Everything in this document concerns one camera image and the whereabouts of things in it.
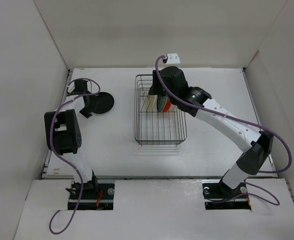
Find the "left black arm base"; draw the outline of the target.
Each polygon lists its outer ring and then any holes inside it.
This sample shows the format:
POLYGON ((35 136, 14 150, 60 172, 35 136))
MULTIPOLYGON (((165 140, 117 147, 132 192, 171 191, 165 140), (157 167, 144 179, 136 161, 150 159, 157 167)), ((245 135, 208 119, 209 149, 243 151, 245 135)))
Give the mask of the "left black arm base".
MULTIPOLYGON (((78 210, 86 211, 111 211, 114 207, 115 184, 112 182, 99 183, 95 189, 84 188, 78 210)), ((66 188, 69 192, 69 200, 67 204, 68 210, 74 210, 80 194, 80 184, 73 183, 70 188, 66 188)))

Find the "black plate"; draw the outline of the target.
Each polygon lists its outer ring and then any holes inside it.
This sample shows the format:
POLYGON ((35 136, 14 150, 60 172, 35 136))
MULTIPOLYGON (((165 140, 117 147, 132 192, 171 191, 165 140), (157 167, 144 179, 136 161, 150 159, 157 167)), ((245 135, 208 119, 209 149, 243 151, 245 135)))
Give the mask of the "black plate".
POLYGON ((89 97, 90 112, 94 114, 105 114, 114 106, 114 97, 108 92, 100 92, 89 97))

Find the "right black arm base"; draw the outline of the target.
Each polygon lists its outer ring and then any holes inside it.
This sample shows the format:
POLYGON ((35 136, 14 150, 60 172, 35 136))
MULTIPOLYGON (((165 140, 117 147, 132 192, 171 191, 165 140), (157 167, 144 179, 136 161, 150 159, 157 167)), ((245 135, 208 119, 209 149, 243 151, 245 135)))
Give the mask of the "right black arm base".
POLYGON ((202 184, 202 187, 206 210, 251 210, 247 195, 234 198, 247 192, 243 182, 235 189, 230 189, 220 182, 207 182, 202 184))

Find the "orange plate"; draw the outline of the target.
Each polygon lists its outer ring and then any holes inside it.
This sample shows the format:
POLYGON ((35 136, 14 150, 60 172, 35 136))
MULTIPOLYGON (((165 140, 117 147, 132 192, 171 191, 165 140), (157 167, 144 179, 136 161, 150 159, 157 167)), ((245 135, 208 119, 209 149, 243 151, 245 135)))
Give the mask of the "orange plate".
POLYGON ((165 107, 164 107, 164 109, 163 109, 163 112, 164 112, 164 113, 172 112, 172 111, 174 111, 175 107, 176 107, 176 106, 173 105, 169 99, 167 99, 167 102, 166 102, 166 104, 165 104, 165 107))

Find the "cream plate with flowers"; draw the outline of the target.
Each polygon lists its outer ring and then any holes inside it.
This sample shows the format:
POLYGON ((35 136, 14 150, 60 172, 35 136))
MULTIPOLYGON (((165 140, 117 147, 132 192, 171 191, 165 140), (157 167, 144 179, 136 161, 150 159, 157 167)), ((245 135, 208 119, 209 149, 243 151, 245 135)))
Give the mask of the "cream plate with flowers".
POLYGON ((146 99, 146 111, 148 113, 155 113, 157 112, 157 95, 148 95, 146 99))

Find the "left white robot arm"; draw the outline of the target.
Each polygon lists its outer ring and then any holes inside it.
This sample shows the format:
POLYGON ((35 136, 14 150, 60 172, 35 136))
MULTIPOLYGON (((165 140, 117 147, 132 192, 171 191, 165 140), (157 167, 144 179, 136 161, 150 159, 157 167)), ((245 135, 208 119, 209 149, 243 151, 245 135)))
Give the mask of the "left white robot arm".
POLYGON ((70 82, 73 90, 66 93, 65 101, 54 111, 44 114, 46 142, 60 160, 74 170, 74 183, 69 190, 73 195, 83 193, 91 199, 97 196, 99 187, 97 178, 81 156, 82 136, 77 117, 79 115, 90 118, 95 103, 93 97, 100 93, 88 89, 88 84, 95 84, 89 78, 77 78, 70 82))

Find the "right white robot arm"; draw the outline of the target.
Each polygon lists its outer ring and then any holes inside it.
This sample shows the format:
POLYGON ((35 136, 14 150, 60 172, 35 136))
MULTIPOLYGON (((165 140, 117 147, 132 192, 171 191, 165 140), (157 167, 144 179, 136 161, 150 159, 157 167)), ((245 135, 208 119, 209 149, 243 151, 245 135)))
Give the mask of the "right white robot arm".
POLYGON ((207 91, 189 86, 183 71, 176 66, 153 70, 153 92, 168 97, 181 111, 211 125, 242 151, 238 160, 221 178, 218 184, 220 195, 229 197, 242 181, 259 172, 271 152, 274 139, 272 133, 234 121, 234 116, 207 91))

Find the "blue patterned plate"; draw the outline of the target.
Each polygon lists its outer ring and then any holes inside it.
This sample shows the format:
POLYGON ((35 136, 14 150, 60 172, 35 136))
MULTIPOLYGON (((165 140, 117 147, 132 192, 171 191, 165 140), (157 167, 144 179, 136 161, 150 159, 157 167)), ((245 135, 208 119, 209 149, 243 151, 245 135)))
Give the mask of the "blue patterned plate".
POLYGON ((166 104, 167 104, 168 98, 166 96, 158 96, 157 98, 157 112, 163 112, 166 104))

